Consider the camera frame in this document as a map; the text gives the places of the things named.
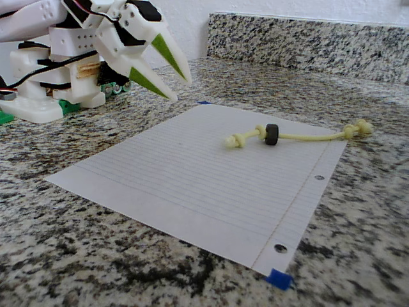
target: notebook paper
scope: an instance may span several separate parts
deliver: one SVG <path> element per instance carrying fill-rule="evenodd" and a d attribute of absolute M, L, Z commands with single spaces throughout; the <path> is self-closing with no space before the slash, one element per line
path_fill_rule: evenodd
<path fill-rule="evenodd" d="M 333 133 L 203 105 L 47 180 L 262 274 L 285 271 L 346 142 L 250 138 L 245 148 L 224 147 L 226 137 L 268 123 L 287 134 Z"/>

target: black rubber ring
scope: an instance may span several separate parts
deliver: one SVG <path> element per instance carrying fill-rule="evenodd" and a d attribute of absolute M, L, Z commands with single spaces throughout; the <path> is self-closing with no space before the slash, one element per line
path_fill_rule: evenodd
<path fill-rule="evenodd" d="M 267 145 L 276 145 L 279 141 L 279 126 L 274 123 L 269 123 L 266 126 L 267 137 L 265 138 L 264 142 Z"/>

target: white robot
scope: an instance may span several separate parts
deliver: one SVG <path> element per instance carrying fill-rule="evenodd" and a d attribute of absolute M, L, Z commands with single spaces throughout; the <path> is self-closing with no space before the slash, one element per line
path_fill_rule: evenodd
<path fill-rule="evenodd" d="M 50 47 L 29 41 L 46 34 Z M 148 1 L 0 0 L 0 42 L 13 41 L 24 41 L 10 56 L 19 81 L 7 85 L 0 77 L 0 113 L 30 122 L 62 118 L 68 106 L 104 104 L 98 85 L 102 64 L 120 85 L 132 80 L 176 101 L 142 58 L 149 45 L 182 82 L 192 82 L 186 57 Z"/>

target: rope knot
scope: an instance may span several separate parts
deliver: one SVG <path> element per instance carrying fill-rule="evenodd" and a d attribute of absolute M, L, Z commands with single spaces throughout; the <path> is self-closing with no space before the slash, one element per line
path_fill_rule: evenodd
<path fill-rule="evenodd" d="M 243 148 L 245 146 L 245 137 L 243 134 L 237 133 L 233 134 L 233 136 L 236 139 L 236 145 L 237 147 Z"/>
<path fill-rule="evenodd" d="M 344 133 L 345 133 L 345 138 L 346 139 L 351 139 L 353 138 L 353 133 L 355 132 L 355 127 L 354 125 L 346 125 L 344 127 Z"/>
<path fill-rule="evenodd" d="M 359 134 L 360 135 L 368 135 L 371 134 L 373 132 L 373 125 L 371 125 L 370 123 L 366 122 L 365 120 L 359 120 L 357 121 L 357 123 L 355 124 L 355 126 L 359 127 Z"/>
<path fill-rule="evenodd" d="M 259 133 L 260 133 L 260 134 L 258 135 L 258 138 L 259 138 L 260 140 L 264 141 L 265 138 L 267 137 L 267 132 L 266 132 L 265 127 L 263 127 L 262 125 L 257 125 L 257 126 L 256 126 L 256 130 L 258 130 Z"/>

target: granite backsplash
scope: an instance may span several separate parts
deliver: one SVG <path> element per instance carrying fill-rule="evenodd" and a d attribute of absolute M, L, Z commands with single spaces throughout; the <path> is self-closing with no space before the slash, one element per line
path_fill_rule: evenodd
<path fill-rule="evenodd" d="M 409 85 L 409 28 L 213 13 L 208 56 Z"/>

